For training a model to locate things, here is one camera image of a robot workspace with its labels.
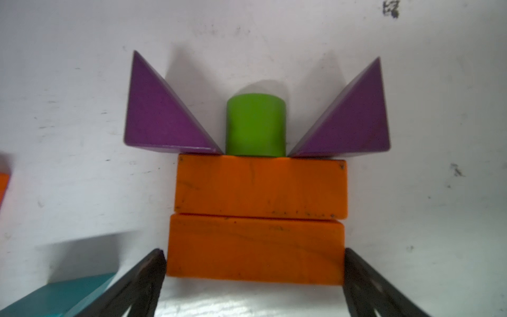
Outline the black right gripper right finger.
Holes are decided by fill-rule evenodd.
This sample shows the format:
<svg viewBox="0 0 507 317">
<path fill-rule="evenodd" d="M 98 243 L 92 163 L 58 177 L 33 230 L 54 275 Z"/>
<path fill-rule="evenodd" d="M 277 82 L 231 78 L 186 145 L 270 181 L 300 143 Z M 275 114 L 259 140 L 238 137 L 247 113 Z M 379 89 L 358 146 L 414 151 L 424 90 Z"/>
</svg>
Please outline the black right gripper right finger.
<svg viewBox="0 0 507 317">
<path fill-rule="evenodd" d="M 351 316 L 429 317 L 351 248 L 345 249 L 343 293 Z"/>
</svg>

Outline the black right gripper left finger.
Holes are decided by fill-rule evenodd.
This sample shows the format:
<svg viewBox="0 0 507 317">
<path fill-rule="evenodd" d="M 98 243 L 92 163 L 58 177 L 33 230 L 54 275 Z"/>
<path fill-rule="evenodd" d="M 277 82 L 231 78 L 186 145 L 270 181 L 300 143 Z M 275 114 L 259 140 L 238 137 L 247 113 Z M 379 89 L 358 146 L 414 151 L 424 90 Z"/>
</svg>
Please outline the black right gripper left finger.
<svg viewBox="0 0 507 317">
<path fill-rule="evenodd" d="M 164 252 L 156 248 L 78 316 L 154 316 L 165 272 Z"/>
</svg>

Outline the teal triangle block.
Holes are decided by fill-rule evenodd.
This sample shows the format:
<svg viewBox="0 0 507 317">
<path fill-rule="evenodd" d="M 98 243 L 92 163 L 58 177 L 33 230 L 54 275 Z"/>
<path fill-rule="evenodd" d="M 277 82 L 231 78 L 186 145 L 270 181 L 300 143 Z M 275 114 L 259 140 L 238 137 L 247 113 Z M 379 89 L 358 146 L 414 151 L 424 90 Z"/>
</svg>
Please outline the teal triangle block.
<svg viewBox="0 0 507 317">
<path fill-rule="evenodd" d="M 95 301 L 114 273 L 47 284 L 1 310 L 1 316 L 75 316 Z"/>
</svg>

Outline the orange long block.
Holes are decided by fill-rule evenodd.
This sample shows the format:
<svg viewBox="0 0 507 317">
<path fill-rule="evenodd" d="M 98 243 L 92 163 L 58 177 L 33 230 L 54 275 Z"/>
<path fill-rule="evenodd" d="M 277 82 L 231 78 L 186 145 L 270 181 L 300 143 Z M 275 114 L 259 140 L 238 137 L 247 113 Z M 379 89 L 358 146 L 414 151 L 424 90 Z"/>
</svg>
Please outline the orange long block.
<svg viewBox="0 0 507 317">
<path fill-rule="evenodd" d="M 8 174 L 0 173 L 0 205 L 3 203 L 9 180 L 10 176 Z"/>
<path fill-rule="evenodd" d="M 174 214 L 166 274 L 343 285 L 345 227 L 337 221 Z"/>
</svg>

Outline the purple triangle block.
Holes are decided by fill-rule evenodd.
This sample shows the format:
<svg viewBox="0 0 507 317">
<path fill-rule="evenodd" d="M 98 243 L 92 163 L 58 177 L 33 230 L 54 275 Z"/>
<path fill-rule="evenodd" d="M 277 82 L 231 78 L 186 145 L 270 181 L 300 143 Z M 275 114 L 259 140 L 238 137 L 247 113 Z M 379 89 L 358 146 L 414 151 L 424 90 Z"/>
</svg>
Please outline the purple triangle block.
<svg viewBox="0 0 507 317">
<path fill-rule="evenodd" d="M 390 149 L 382 63 L 376 58 L 340 92 L 289 156 L 347 157 Z"/>
<path fill-rule="evenodd" d="M 132 59 L 124 143 L 167 153 L 223 153 L 171 86 L 137 51 Z"/>
</svg>

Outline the green round block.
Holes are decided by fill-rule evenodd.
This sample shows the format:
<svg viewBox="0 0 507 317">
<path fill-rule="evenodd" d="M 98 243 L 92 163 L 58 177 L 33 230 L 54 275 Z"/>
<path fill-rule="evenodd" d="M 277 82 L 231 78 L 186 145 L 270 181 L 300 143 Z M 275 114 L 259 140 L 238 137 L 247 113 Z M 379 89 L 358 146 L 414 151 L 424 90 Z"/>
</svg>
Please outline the green round block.
<svg viewBox="0 0 507 317">
<path fill-rule="evenodd" d="M 278 96 L 247 93 L 227 101 L 226 154 L 286 155 L 286 104 Z"/>
</svg>

